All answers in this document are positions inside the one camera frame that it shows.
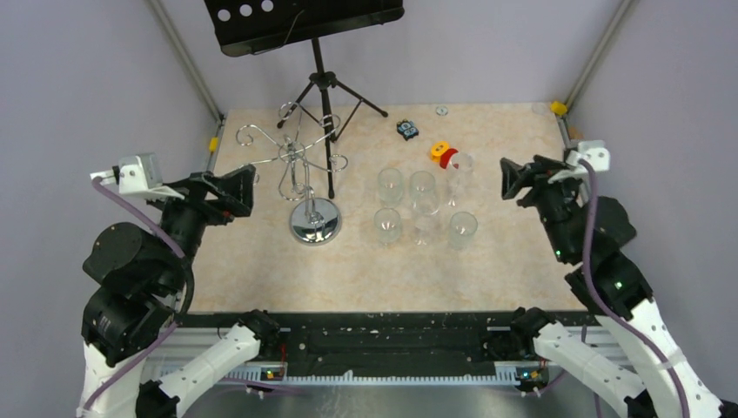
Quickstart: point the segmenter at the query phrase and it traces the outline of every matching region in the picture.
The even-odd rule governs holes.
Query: marble patterned table surface
[[[562,143],[554,116],[534,113],[531,104],[446,107],[448,114],[439,116],[434,104],[388,106],[390,116],[382,118],[361,106],[333,147],[349,158],[349,166],[335,175],[334,202],[343,214],[342,230],[325,246],[302,246],[289,232],[296,202],[281,199],[277,192],[284,163],[258,165],[252,216],[205,232],[194,264],[192,311],[582,309],[563,279],[574,268],[556,262],[535,209],[500,199],[500,158],[520,163],[531,161],[534,154],[560,158]],[[345,119],[351,109],[334,111]],[[397,121],[404,118],[418,126],[418,137],[405,141],[396,132]],[[215,173],[276,156],[277,148],[258,135],[253,145],[238,145],[235,134],[241,126],[255,124],[281,139],[284,133],[294,133],[295,120],[278,130],[276,109],[231,111]],[[307,144],[319,133],[304,117],[300,140]],[[455,208],[442,206],[439,216],[447,225],[454,212],[473,213],[479,221],[475,241],[463,251],[449,249],[443,236],[429,246],[415,246],[406,195],[398,208],[405,231],[397,243],[382,247],[372,224],[381,207],[377,174],[396,167],[408,180],[413,172],[429,171],[443,192],[446,172],[427,156],[440,140],[474,158],[470,195]],[[307,154],[312,162],[325,165],[322,144]],[[326,184],[325,173],[313,169],[311,185],[317,196],[327,197]]]

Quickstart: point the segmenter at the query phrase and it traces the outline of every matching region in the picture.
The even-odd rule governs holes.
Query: black music stand
[[[310,75],[310,83],[293,102],[289,112],[295,110],[313,86],[317,86],[323,104],[322,125],[325,133],[329,133],[332,120],[325,118],[332,114],[328,88],[338,86],[358,100],[338,134],[331,134],[325,142],[325,159],[329,170],[328,197],[333,199],[331,143],[339,139],[362,103],[385,118],[387,112],[341,83],[332,71],[325,71],[319,38],[398,20],[405,14],[402,0],[205,0],[205,6],[215,27],[220,49],[229,57],[258,55],[311,39],[317,71]],[[312,114],[308,115],[319,121]],[[284,121],[280,121],[277,127],[281,128],[283,124]]]

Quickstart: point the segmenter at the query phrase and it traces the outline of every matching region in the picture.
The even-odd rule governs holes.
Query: glass cup
[[[377,228],[379,242],[389,246],[402,235],[402,218],[394,209],[379,209],[374,213],[374,227]]]
[[[377,176],[379,183],[379,200],[384,207],[395,207],[402,200],[405,183],[402,181],[402,173],[396,168],[386,168]]]
[[[465,152],[457,152],[451,156],[446,167],[448,179],[448,205],[456,206],[459,197],[468,193],[468,186],[472,180],[474,160]]]
[[[479,223],[469,212],[457,212],[448,223],[448,245],[455,250],[462,250],[472,243]]]
[[[436,193],[423,193],[413,199],[413,223],[415,244],[427,245],[439,230],[438,211],[440,202]]]
[[[423,193],[435,193],[436,178],[430,172],[414,172],[410,176],[410,199]]]

